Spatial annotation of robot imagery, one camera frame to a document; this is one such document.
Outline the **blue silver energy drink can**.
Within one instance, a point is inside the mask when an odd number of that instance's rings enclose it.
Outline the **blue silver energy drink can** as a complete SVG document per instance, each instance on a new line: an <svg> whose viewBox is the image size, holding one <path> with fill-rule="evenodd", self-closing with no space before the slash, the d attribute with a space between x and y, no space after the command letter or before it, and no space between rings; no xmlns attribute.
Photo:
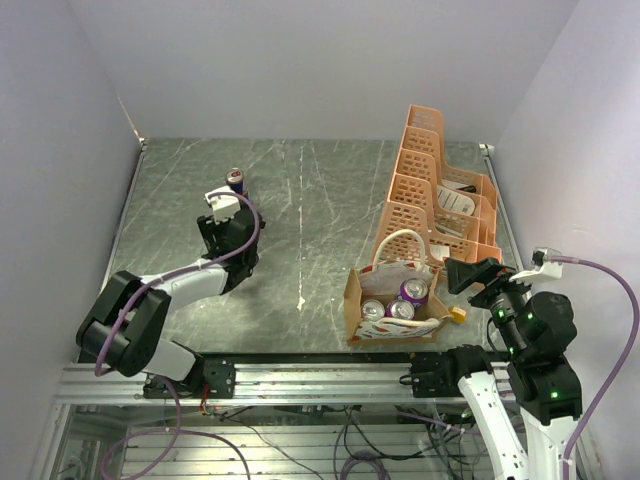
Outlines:
<svg viewBox="0 0 640 480"><path fill-rule="evenodd" d="M226 172L226 185L235 193L248 196L245 173L240 168L231 168Z"/></svg>

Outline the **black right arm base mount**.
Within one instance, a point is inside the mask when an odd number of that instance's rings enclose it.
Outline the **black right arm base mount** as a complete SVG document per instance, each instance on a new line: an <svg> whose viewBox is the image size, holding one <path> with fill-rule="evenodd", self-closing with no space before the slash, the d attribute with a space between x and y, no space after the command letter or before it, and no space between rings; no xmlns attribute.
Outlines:
<svg viewBox="0 0 640 480"><path fill-rule="evenodd" d="M491 358L481 346L463 345L446 352L417 354L409 372L399 377L400 385L409 386L414 398L462 397L461 378L473 373L492 373Z"/></svg>

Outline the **purple Fanta can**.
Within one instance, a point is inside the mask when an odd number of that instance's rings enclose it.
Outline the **purple Fanta can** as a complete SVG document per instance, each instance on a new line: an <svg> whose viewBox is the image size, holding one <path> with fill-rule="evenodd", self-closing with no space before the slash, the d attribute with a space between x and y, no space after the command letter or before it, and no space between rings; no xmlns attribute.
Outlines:
<svg viewBox="0 0 640 480"><path fill-rule="evenodd" d="M423 305L429 296L429 284L421 278L409 278L399 286L398 299L411 303L414 307Z"/></svg>

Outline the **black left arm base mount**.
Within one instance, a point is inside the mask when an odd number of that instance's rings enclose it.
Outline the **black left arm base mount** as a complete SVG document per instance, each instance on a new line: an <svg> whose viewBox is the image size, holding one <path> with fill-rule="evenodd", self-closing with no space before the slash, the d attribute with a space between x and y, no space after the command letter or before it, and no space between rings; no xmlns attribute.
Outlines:
<svg viewBox="0 0 640 480"><path fill-rule="evenodd" d="M149 376L143 387L145 399L171 399L168 385L171 385L180 399L231 399L234 395L236 380L235 367L222 361L205 361L181 381L162 380L158 376Z"/></svg>

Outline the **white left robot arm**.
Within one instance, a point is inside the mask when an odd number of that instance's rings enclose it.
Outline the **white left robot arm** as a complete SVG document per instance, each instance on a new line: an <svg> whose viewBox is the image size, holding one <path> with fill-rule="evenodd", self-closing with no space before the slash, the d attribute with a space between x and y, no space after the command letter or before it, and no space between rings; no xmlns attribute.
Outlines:
<svg viewBox="0 0 640 480"><path fill-rule="evenodd" d="M251 277L265 222L242 207L231 218L197 219L207 253L195 262L155 276L126 270L111 276L76 333L83 354L125 377L163 376L182 397L192 397L206 379L204 357L161 338L166 319L197 301L231 292Z"/></svg>

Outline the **watermelon print canvas bag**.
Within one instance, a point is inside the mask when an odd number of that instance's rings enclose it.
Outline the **watermelon print canvas bag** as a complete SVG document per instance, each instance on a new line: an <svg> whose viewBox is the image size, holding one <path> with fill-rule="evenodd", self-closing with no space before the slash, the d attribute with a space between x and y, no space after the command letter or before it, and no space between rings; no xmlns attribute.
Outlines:
<svg viewBox="0 0 640 480"><path fill-rule="evenodd" d="M416 260L383 257L395 240L417 243ZM427 264L427 247L410 229L386 236L371 264L349 272L344 289L346 342L368 344L430 343L452 320L436 295L439 270Z"/></svg>

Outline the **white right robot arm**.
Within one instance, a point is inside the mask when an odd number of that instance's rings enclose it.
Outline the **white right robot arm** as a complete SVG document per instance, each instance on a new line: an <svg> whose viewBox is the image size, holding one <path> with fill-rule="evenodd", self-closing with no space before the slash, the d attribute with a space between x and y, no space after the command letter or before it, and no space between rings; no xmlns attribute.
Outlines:
<svg viewBox="0 0 640 480"><path fill-rule="evenodd" d="M576 338L570 300L553 292L536 294L535 284L558 280L563 264L538 249L533 266L518 272L488 258L445 261L448 290L459 294L478 283L471 306L490 312L509 353L508 382L520 408L526 437L519 438L502 403L494 369L478 346L449 351L453 364L440 373L442 387L463 395L476 419L497 479L574 479L569 440L582 416L582 389L565 351Z"/></svg>

